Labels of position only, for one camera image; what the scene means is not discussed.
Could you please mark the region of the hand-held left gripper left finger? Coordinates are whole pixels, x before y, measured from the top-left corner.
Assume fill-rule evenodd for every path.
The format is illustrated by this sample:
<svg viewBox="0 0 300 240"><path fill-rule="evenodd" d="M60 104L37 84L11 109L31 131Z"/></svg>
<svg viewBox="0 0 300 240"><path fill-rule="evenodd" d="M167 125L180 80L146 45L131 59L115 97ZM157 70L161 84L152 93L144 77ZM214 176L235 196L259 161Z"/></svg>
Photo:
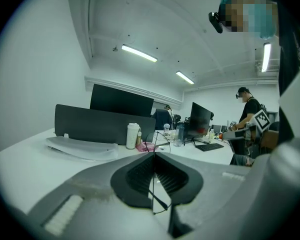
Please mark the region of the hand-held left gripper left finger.
<svg viewBox="0 0 300 240"><path fill-rule="evenodd" d="M141 180L141 193L113 189L126 187L128 177L119 169L148 157L128 156L80 171L39 200L29 218L49 240L173 240L153 214L148 179Z"/></svg>

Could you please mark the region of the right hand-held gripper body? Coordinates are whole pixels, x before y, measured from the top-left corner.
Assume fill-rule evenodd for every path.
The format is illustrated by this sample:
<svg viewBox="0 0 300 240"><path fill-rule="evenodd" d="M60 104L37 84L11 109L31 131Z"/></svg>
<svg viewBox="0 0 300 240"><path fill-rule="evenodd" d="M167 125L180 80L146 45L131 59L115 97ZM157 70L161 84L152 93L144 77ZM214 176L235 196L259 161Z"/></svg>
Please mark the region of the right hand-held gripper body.
<svg viewBox="0 0 300 240"><path fill-rule="evenodd" d="M255 159L260 155L260 142L263 133L269 129L270 120L263 110L252 116L244 126L245 155Z"/></svg>

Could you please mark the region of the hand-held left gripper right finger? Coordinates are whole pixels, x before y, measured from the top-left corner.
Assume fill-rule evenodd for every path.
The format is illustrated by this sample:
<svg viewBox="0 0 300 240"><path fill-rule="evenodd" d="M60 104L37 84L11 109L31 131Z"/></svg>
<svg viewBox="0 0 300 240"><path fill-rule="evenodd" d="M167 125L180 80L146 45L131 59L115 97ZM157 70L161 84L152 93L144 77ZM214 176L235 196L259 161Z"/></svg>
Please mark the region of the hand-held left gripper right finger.
<svg viewBox="0 0 300 240"><path fill-rule="evenodd" d="M249 169L157 153L156 170L163 186L171 184L182 199L156 215L156 240L241 240L246 199L239 197Z"/></svg>

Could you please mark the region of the person's right forearm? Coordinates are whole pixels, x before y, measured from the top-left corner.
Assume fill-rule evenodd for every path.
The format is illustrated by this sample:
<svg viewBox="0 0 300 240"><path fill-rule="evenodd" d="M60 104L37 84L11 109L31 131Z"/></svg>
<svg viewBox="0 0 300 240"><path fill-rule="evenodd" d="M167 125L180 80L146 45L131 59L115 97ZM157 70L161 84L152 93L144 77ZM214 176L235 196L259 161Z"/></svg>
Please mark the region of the person's right forearm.
<svg viewBox="0 0 300 240"><path fill-rule="evenodd" d="M270 154L278 145L279 132L274 130L266 130L260 139L260 154Z"/></svg>

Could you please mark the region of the black keyboard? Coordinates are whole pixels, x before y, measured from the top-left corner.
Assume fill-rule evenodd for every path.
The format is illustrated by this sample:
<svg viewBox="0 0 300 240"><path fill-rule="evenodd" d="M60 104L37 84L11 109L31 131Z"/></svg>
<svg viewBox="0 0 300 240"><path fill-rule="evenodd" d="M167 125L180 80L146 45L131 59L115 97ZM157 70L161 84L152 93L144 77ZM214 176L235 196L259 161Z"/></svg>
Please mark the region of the black keyboard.
<svg viewBox="0 0 300 240"><path fill-rule="evenodd" d="M221 149L224 146L218 143L209 143L209 144L196 145L195 147L202 152L208 152L208 151Z"/></svg>

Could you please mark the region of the silver laptop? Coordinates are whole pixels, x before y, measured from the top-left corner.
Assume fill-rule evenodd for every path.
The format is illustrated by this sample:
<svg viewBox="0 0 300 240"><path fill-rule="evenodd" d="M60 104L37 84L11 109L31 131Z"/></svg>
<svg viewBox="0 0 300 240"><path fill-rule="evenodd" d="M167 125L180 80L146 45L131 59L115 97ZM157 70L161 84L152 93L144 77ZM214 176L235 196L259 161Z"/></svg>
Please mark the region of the silver laptop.
<svg viewBox="0 0 300 240"><path fill-rule="evenodd" d="M118 158L119 154L119 147L116 143L82 141L63 136L49 137L45 143L50 148L83 160L113 161Z"/></svg>

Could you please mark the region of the black monitor with stand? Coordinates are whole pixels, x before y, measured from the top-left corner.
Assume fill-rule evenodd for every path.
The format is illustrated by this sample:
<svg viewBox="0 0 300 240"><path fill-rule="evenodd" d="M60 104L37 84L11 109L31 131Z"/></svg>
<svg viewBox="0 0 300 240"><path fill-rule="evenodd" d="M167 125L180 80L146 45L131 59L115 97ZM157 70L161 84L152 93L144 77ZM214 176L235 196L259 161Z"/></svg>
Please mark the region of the black monitor with stand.
<svg viewBox="0 0 300 240"><path fill-rule="evenodd" d="M212 112L193 102L190 117L184 122L183 144L207 135Z"/></svg>

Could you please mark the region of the clear plastic water bottle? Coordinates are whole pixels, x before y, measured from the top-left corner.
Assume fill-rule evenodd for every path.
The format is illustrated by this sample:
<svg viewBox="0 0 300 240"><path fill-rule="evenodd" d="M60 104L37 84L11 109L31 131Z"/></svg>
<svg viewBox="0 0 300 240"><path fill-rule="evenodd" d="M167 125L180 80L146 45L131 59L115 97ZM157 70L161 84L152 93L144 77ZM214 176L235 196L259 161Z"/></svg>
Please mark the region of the clear plastic water bottle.
<svg viewBox="0 0 300 240"><path fill-rule="evenodd" d="M182 146L183 141L184 141L184 130L185 130L185 127L184 127L183 124L179 124L176 127L174 140L173 140L173 145L175 147L181 147Z"/></svg>

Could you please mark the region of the pink wet wipes pack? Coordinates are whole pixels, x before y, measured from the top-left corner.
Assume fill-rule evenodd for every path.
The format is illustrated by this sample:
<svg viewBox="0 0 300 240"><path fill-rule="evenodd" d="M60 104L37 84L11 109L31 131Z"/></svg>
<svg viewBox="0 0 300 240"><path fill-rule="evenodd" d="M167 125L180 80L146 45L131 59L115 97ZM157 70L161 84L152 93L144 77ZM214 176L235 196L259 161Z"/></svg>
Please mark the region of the pink wet wipes pack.
<svg viewBox="0 0 300 240"><path fill-rule="evenodd" d="M136 145L135 148L139 152L153 152L155 149L155 144L152 142L144 141L141 142L140 144Z"/></svg>

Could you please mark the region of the white lidded cup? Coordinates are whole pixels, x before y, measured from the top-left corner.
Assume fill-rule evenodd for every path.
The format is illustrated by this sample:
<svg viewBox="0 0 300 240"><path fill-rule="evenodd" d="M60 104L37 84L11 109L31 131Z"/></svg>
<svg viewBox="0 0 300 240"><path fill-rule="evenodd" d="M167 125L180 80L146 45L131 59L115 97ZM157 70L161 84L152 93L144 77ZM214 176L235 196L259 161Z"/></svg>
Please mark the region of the white lidded cup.
<svg viewBox="0 0 300 240"><path fill-rule="evenodd" d="M140 129L141 128L137 123L128 124L126 134L126 148L128 150L133 150L135 148Z"/></svg>

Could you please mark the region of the ceiling light tube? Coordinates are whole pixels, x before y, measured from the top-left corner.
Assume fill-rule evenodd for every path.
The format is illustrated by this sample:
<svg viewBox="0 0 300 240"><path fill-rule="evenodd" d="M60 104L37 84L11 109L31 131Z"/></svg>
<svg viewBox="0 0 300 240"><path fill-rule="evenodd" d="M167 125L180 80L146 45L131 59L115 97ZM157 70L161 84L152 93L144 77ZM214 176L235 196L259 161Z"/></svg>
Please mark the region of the ceiling light tube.
<svg viewBox="0 0 300 240"><path fill-rule="evenodd" d="M270 55L271 55L271 47L272 45L270 43L265 43L263 45L263 60L262 60L262 67L261 67L262 73L265 73L268 69Z"/></svg>
<svg viewBox="0 0 300 240"><path fill-rule="evenodd" d="M121 49L124 50L124 51L126 51L126 52L129 52L129 53L132 53L134 55L137 55L139 57L142 57L142 58L144 58L146 60L149 60L149 61L151 61L153 63L156 63L158 61L158 59L156 57L153 57L153 56L151 56L151 55L149 55L147 53L144 53L144 52L142 52L142 51L140 51L138 49L135 49L135 48L130 47L130 46L125 45L125 44L123 44L121 46Z"/></svg>
<svg viewBox="0 0 300 240"><path fill-rule="evenodd" d="M185 80L187 83L193 85L194 81L191 80L189 77L187 77L185 74L183 74L181 71L177 71L176 75L179 76L180 78L182 78L183 80Z"/></svg>

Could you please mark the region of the chair with dark jacket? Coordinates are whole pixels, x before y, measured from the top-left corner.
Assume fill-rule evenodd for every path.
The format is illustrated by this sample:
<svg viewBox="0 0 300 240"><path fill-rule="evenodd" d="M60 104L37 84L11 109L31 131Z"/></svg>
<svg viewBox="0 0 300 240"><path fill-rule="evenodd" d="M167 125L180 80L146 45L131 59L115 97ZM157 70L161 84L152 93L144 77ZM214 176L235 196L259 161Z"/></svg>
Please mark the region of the chair with dark jacket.
<svg viewBox="0 0 300 240"><path fill-rule="evenodd" d="M155 130L164 130L164 125L172 126L172 117L166 109L157 108L151 118L155 119Z"/></svg>

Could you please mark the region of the person's black printed t-shirt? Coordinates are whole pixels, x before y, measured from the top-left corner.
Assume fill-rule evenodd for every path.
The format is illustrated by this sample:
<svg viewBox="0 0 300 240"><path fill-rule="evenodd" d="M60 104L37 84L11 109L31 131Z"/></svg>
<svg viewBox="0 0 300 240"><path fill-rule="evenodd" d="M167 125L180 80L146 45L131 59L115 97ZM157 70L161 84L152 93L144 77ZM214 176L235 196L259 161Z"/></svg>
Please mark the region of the person's black printed t-shirt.
<svg viewBox="0 0 300 240"><path fill-rule="evenodd" d="M300 137L300 0L277 0L279 66L278 144Z"/></svg>

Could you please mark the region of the large black monitor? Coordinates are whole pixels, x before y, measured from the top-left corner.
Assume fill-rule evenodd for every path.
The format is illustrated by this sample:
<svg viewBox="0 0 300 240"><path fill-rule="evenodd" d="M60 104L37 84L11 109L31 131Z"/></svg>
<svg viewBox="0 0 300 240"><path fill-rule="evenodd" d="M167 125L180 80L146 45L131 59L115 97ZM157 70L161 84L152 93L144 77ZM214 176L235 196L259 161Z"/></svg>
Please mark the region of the large black monitor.
<svg viewBox="0 0 300 240"><path fill-rule="evenodd" d="M154 99L128 91L94 84L90 109L132 116L150 117Z"/></svg>

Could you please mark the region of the teal face mask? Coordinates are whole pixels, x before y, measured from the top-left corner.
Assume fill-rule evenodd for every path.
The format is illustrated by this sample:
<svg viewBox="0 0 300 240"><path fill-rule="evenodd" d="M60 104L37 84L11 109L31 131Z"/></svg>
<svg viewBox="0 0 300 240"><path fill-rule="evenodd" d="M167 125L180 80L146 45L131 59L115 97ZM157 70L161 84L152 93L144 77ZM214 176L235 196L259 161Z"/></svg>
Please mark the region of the teal face mask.
<svg viewBox="0 0 300 240"><path fill-rule="evenodd" d="M273 3L257 0L243 5L243 31L255 37L267 40L277 31L276 17L273 15Z"/></svg>

